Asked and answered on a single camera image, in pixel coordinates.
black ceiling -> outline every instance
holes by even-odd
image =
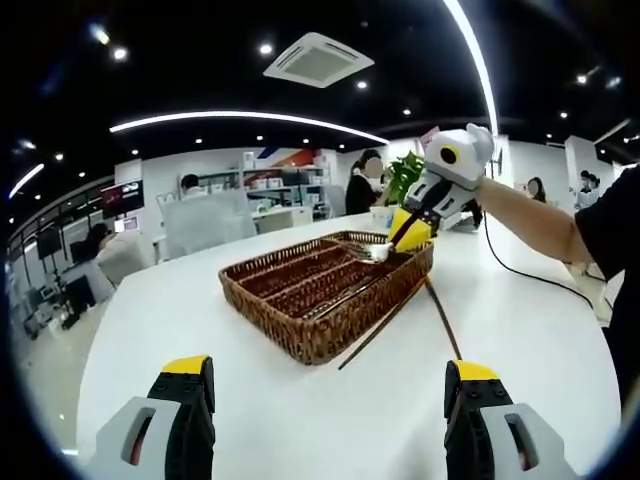
[[[349,149],[368,141],[317,127],[258,120],[206,119],[152,125],[117,135],[109,127],[148,116],[195,110],[255,110],[325,120],[385,138],[424,133],[435,125],[487,124],[471,54],[441,0],[295,2],[88,2],[25,12],[16,42],[11,104],[9,184],[38,162],[37,176],[9,206],[24,217],[57,196],[100,176],[116,163],[195,149],[266,144]],[[526,1],[461,1],[483,50],[499,114],[514,139],[563,142],[570,134],[595,140],[632,117],[625,81],[614,89],[609,59],[575,31]],[[112,44],[129,50],[115,63],[89,35],[98,23]],[[327,89],[267,78],[271,60],[308,32],[361,51],[375,65]],[[257,51],[272,43],[274,56]],[[576,75],[595,72],[587,85]],[[369,82],[358,91],[355,81]],[[406,117],[402,111],[411,109]],[[561,110],[570,116],[559,117]],[[640,132],[630,124],[604,144],[603,159],[640,156]],[[26,138],[36,150],[15,149]],[[195,138],[203,143],[196,145]],[[53,155],[64,153],[57,162]],[[87,172],[84,178],[78,172]],[[36,202],[35,193],[43,199]]]

green plant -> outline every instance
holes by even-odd
[[[424,158],[409,151],[406,157],[398,157],[398,160],[391,162],[389,175],[391,181],[389,188],[389,203],[402,204],[407,196],[409,187],[420,179],[424,169]]]

black cable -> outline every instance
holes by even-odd
[[[493,173],[493,161],[491,161],[491,179],[495,180],[494,173]],[[556,286],[558,286],[560,288],[568,290],[569,292],[573,293],[574,295],[577,295],[578,297],[582,298],[585,302],[587,302],[589,304],[589,307],[591,307],[591,310],[593,310],[593,303],[591,303],[591,300],[589,300],[585,295],[583,295],[582,293],[574,290],[573,288],[569,288],[566,285],[563,285],[561,283],[555,282],[553,280],[548,280],[546,278],[537,277],[537,276],[531,275],[529,273],[520,272],[518,270],[515,270],[515,269],[509,267],[502,260],[500,260],[500,257],[498,257],[498,255],[496,254],[495,250],[493,249],[493,245],[491,244],[491,239],[489,238],[489,226],[488,226],[489,222],[487,220],[488,220],[487,219],[487,214],[485,212],[485,215],[484,215],[484,231],[485,231],[485,234],[487,236],[487,243],[489,244],[489,249],[491,250],[491,253],[493,254],[494,258],[497,260],[497,262],[500,265],[502,265],[505,269],[507,269],[511,273],[515,273],[517,275],[521,275],[521,276],[527,277],[527,278],[532,278],[534,280],[539,280],[540,282],[548,283],[549,285],[556,285]]]

air conditioner vent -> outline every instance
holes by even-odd
[[[340,42],[319,33],[308,33],[282,52],[264,75],[326,88],[373,63]]]

woven tray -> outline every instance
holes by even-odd
[[[226,299],[251,323],[296,360],[318,365],[351,345],[431,270],[431,243],[379,265],[358,262],[343,247],[386,241],[375,233],[338,232],[232,265],[219,278]]]

